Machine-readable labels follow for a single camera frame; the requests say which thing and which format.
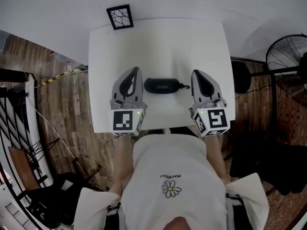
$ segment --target person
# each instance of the person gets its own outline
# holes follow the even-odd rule
[[[217,136],[204,141],[153,134],[132,149],[131,137],[119,137],[114,184],[108,192],[82,189],[74,229],[106,229],[108,207],[120,202],[127,230],[229,230],[229,194],[243,199],[252,229],[263,229],[269,206],[258,175],[229,182]]]

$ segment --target forearm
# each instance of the forearm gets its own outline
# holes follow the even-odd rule
[[[218,177],[226,184],[228,180],[226,178],[225,163],[218,138],[217,136],[206,137],[205,142],[207,147],[207,160],[214,168]]]
[[[110,192],[122,195],[123,183],[133,173],[133,157],[131,137],[122,136],[115,144],[114,164],[114,185]]]

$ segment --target black picture frame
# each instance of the black picture frame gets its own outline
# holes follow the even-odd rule
[[[107,14],[109,16],[109,19],[111,21],[111,24],[112,24],[114,30],[119,30],[119,29],[124,29],[124,28],[131,28],[131,27],[134,26],[133,25],[133,20],[132,20],[129,4],[108,8],[108,9],[106,9],[106,11],[107,11]],[[122,17],[118,16],[117,14],[114,13],[115,11],[119,11],[123,16]],[[114,16],[115,15],[118,18],[120,18],[121,21],[115,21],[114,20]],[[123,18],[128,18],[130,24],[129,25],[125,25],[124,22],[123,22]]]

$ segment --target yellow and black striped tape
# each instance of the yellow and black striped tape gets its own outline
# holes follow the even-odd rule
[[[72,70],[72,71],[65,71],[65,72],[63,72],[60,75],[57,75],[57,76],[55,76],[55,77],[53,77],[53,78],[51,78],[51,79],[49,79],[49,80],[47,80],[45,82],[42,82],[41,85],[46,85],[47,83],[53,82],[54,80],[59,80],[59,79],[65,78],[67,76],[71,76],[73,74],[76,74],[76,73],[79,73],[79,72],[82,72],[82,71],[86,71],[86,70],[88,70],[87,67],[77,68],[77,69]]]

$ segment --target white cube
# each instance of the white cube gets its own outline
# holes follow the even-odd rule
[[[202,137],[221,135],[230,129],[230,122],[223,107],[199,108],[193,120]]]
[[[116,136],[138,136],[145,112],[143,109],[109,110],[109,129]]]

